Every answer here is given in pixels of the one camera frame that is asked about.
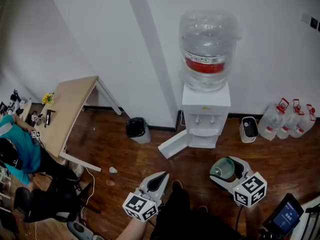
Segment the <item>white wall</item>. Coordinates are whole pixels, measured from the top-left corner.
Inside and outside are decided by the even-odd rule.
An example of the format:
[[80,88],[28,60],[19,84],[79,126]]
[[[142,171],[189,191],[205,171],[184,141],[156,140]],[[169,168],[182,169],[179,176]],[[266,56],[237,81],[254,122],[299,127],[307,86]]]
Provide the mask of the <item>white wall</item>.
[[320,111],[320,32],[301,22],[320,20],[320,0],[148,0],[181,108],[180,16],[192,9],[222,9],[239,19],[229,77],[231,113],[263,114],[268,102],[299,98]]
[[130,117],[175,125],[129,0],[12,0],[4,23],[1,70],[37,101],[98,75]]

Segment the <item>plastic water container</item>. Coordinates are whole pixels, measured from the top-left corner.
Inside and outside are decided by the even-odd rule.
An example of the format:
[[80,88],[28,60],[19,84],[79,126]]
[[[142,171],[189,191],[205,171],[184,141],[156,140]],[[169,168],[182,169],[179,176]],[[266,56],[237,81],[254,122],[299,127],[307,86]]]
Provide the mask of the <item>plastic water container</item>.
[[314,126],[316,122],[316,109],[312,107],[312,105],[307,104],[306,105],[307,112],[304,114],[304,116],[301,118],[299,123],[296,124],[296,126],[289,131],[290,136],[294,138],[299,138],[302,135],[304,135],[307,131],[309,131],[312,126]]
[[286,118],[286,123],[276,133],[278,138],[281,140],[288,138],[289,132],[296,127],[304,114],[305,113],[301,110],[299,99],[294,99],[293,104],[290,104],[285,111],[284,117]]
[[179,44],[186,63],[184,81],[199,92],[221,89],[231,70],[237,41],[238,20],[222,10],[193,10],[182,15]]
[[263,138],[269,141],[275,138],[277,131],[285,124],[284,115],[288,105],[285,98],[279,104],[270,103],[258,124],[258,131]]

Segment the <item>screen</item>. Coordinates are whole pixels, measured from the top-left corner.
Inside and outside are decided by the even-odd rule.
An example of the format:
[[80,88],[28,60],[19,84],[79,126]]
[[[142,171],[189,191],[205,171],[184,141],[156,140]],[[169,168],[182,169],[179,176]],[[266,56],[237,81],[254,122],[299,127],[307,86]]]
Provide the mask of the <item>screen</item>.
[[290,202],[287,202],[285,207],[275,216],[273,222],[285,233],[288,233],[292,226],[299,219],[299,214],[291,205]]

